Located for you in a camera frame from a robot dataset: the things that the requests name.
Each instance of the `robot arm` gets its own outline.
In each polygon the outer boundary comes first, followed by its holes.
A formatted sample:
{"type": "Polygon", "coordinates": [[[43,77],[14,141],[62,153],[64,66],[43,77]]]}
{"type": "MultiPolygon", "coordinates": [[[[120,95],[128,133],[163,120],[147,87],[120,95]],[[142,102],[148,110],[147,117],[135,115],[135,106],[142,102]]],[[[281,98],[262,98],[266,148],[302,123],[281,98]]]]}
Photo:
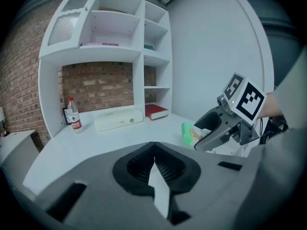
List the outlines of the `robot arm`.
{"type": "Polygon", "coordinates": [[[266,94],[249,79],[234,73],[231,80],[217,97],[218,106],[201,117],[194,126],[211,132],[195,144],[196,150],[207,151],[221,146],[230,137],[240,145],[259,138],[254,129],[266,99],[266,94]]]}

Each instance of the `white shelf unit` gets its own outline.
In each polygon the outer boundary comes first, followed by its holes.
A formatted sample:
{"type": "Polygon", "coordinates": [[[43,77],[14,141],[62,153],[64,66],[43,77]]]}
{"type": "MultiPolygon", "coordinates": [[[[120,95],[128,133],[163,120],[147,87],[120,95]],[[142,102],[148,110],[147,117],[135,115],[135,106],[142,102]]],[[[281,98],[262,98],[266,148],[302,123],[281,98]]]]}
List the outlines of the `white shelf unit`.
{"type": "Polygon", "coordinates": [[[63,0],[46,30],[44,42],[52,35],[65,38],[65,30],[60,27],[55,33],[53,28],[59,16],[63,13],[70,16],[76,10],[80,11],[80,16],[74,20],[78,28],[72,30],[71,40],[55,43],[52,48],[46,44],[41,46],[41,52],[46,52],[46,47],[48,52],[40,54],[39,99],[50,137],[55,137],[65,127],[58,91],[61,66],[95,61],[130,62],[134,107],[145,117],[145,90],[156,89],[157,104],[171,110],[172,48],[168,12],[144,0],[63,0]],[[122,12],[98,10],[100,7],[122,12]],[[145,40],[155,46],[155,51],[144,49],[145,40]],[[85,45],[88,43],[119,46],[85,45]],[[157,86],[144,86],[144,65],[157,68],[157,86]]]}

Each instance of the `white tabletop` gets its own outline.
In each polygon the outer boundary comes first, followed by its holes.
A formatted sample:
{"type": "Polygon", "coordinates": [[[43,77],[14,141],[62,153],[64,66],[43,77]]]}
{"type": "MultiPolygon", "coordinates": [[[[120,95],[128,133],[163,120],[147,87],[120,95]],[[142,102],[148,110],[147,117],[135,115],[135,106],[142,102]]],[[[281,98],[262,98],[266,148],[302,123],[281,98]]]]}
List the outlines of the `white tabletop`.
{"type": "Polygon", "coordinates": [[[0,166],[14,149],[27,139],[35,130],[12,132],[0,138],[0,166]]]}
{"type": "MultiPolygon", "coordinates": [[[[66,126],[41,151],[24,179],[24,186],[39,194],[51,182],[68,172],[80,162],[102,153],[127,146],[160,141],[181,146],[181,124],[194,123],[180,116],[168,117],[128,125],[116,129],[97,132],[93,121],[85,120],[84,132],[74,134],[71,126],[66,126]]],[[[217,153],[235,154],[239,145],[220,146],[217,153]]]]}

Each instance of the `white table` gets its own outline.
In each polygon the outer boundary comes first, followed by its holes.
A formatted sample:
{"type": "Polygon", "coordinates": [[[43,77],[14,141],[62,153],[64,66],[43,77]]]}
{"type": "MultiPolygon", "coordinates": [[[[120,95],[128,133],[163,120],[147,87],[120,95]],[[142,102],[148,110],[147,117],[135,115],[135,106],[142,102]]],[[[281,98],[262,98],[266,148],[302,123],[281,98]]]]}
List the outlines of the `white table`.
{"type": "MultiPolygon", "coordinates": [[[[81,121],[85,127],[83,133],[76,135],[70,126],[66,126],[44,147],[31,166],[24,186],[36,195],[51,182],[92,156],[150,141],[181,146],[181,124],[194,123],[169,114],[168,117],[154,121],[146,118],[141,123],[96,132],[92,119],[83,119],[81,115],[81,121]]],[[[238,144],[227,144],[220,146],[216,152],[236,155],[239,148],[238,144]]]]}
{"type": "Polygon", "coordinates": [[[39,155],[30,135],[34,130],[12,132],[0,138],[0,166],[9,185],[18,189],[30,199],[34,194],[23,186],[23,181],[31,165],[39,155]]]}

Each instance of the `brick wall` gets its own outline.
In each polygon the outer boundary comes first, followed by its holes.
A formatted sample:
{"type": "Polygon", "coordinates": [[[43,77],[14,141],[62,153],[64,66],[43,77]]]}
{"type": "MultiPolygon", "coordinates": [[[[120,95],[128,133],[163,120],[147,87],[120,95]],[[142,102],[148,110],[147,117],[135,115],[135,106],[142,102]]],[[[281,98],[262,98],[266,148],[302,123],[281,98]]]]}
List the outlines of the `brick wall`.
{"type": "MultiPolygon", "coordinates": [[[[0,106],[7,126],[11,132],[35,129],[33,140],[39,150],[50,137],[38,99],[38,55],[61,1],[54,0],[22,18],[0,49],[0,106]]],[[[145,68],[145,77],[147,84],[155,85],[153,68],[145,68]]],[[[132,104],[132,65],[99,62],[65,66],[59,70],[59,93],[62,106],[73,96],[81,112],[132,104]]],[[[155,101],[155,92],[146,92],[145,99],[155,101]]]]}

